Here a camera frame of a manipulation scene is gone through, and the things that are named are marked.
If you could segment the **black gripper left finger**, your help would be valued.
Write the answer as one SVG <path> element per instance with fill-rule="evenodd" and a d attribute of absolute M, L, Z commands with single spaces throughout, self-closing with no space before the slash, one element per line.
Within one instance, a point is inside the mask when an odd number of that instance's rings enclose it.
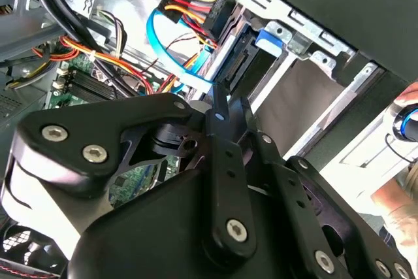
<path fill-rule="evenodd" d="M 70 259 L 82 233 L 107 213 L 117 175 L 172 155 L 206 180 L 203 242 L 224 262 L 256 248 L 242 152 L 252 113 L 214 86 L 205 112 L 171 93 L 31 112 L 17 125 L 1 192 L 7 214 L 50 237 Z"/>

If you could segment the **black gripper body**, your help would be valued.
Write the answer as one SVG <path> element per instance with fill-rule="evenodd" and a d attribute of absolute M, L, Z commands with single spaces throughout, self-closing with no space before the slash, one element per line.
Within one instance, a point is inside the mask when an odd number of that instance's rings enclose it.
<path fill-rule="evenodd" d="M 257 249 L 239 267 L 206 254 L 204 179 L 189 172 L 98 219 L 84 232 L 69 278 L 314 278 L 273 199 L 249 189 Z"/>

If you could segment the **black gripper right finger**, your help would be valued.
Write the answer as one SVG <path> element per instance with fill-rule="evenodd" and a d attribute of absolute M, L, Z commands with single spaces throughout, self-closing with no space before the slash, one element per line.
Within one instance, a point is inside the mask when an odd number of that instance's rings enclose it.
<path fill-rule="evenodd" d="M 257 130 L 247 99 L 231 102 L 229 117 L 250 181 L 274 202 L 284 228 L 279 250 L 293 278 L 413 278 L 406 260 L 309 162 L 281 158 L 274 141 Z"/>

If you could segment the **person's bare hand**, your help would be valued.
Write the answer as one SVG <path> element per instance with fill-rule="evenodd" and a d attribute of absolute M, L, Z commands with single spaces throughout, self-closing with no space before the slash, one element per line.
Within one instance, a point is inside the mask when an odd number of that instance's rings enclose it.
<path fill-rule="evenodd" d="M 408 106 L 418 103 L 418 82 L 409 85 L 395 100 L 399 106 Z"/>

